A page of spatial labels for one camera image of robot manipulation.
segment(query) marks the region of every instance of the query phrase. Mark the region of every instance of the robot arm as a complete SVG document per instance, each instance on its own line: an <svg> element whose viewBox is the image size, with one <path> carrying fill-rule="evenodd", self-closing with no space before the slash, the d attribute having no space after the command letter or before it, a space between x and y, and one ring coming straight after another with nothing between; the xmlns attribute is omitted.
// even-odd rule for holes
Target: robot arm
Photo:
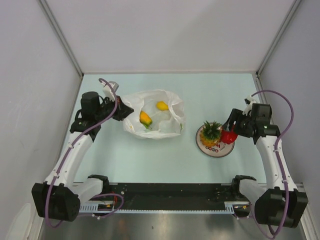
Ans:
<svg viewBox="0 0 320 240"><path fill-rule="evenodd" d="M281 167L276 156L279 153L289 190L289 206L284 227L295 228L307 206L308 198L304 192L298 192L293 182L282 151L282 141L277 125L271 124L272 109L268 104L260 104L251 96L245 99L244 111L233 109L222 126L224 130L234 131L240 136L253 138L263 162L266 176L266 188L262 188L255 178L237 175L233 183L238 192L251 202L252 211L259 224L279 226L285 206L285 187Z"/></svg>
<svg viewBox="0 0 320 240"><path fill-rule="evenodd" d="M114 92L118 89L118 84L115 82L110 82L109 85ZM94 91L82 95L81 109L77 111L71 125L67 148L61 154L60 159L44 183L34 184L31 193L40 217L45 217L48 193L50 194L48 217L71 222L76 219L82 203L87 202L95 195L110 192L108 178L101 175L91 175L82 184L73 187L80 163L95 141L101 126L98 125L91 130L89 129L111 114L115 108L115 101L117 101L117 109L112 115L113 119L122 121L134 111L131 107L125 105L119 96L116 96L115 99L109 86L104 85L103 92L106 95L105 98L100 97ZM74 141L80 135L82 136L74 144Z"/></svg>

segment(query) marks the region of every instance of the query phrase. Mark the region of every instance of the light blue tabletop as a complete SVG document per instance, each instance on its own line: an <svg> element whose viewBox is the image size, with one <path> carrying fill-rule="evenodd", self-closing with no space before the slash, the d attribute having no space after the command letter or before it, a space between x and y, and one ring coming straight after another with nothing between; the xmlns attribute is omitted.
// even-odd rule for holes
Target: light blue tabletop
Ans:
<svg viewBox="0 0 320 240"><path fill-rule="evenodd" d="M92 174L108 176L112 183L231 183L235 175L266 182L263 163L252 139L239 136L233 151L222 158L205 155L195 141L204 121L224 123L232 108L246 107L244 98L256 92L251 74L84 75L71 121L80 109L83 93L96 91L104 96L98 78L117 82L119 96L155 89L178 94L184 101L186 125L181 136L153 140L134 137L123 130L122 122L114 119L105 122L86 153L75 182L83 182Z"/></svg>

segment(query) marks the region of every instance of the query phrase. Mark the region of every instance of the white plate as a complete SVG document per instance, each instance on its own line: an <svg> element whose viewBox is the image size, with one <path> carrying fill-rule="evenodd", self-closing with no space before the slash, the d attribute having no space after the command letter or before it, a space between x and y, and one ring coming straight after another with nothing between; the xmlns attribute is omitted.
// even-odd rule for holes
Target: white plate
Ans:
<svg viewBox="0 0 320 240"><path fill-rule="evenodd" d="M218 144L216 144L215 146L212 146L212 147L207 147L207 146L203 145L203 143L200 140L200 132L204 126L205 125L202 125L198 129L198 131L196 132L196 135L195 135L195 142L196 142L197 146L199 147L199 149L201 150L201 152L203 152L204 154L206 154L210 157L213 157L213 158L222 158L232 152L232 150L235 147L234 142L231 144L219 142Z"/></svg>

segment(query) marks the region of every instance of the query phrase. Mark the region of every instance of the red tomato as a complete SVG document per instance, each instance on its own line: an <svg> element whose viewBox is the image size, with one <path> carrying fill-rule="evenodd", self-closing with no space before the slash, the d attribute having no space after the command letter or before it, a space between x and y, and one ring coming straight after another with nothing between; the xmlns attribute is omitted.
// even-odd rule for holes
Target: red tomato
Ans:
<svg viewBox="0 0 320 240"><path fill-rule="evenodd" d="M226 131L222 129L220 141L225 144L232 144L237 139L237 137L238 135L233 131Z"/></svg>

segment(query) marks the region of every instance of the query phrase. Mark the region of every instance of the plastic bag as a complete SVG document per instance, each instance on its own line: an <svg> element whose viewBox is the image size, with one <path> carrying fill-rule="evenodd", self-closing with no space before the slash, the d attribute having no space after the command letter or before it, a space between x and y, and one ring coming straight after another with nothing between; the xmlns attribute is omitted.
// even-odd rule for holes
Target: plastic bag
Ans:
<svg viewBox="0 0 320 240"><path fill-rule="evenodd" d="M125 131L143 139L164 139L179 136L186 124L184 102L177 94L165 90L142 91L122 97L124 104L134 109L123 120ZM169 110L157 109L157 102L164 101ZM140 122L140 111L144 111L152 119L146 128Z"/></svg>

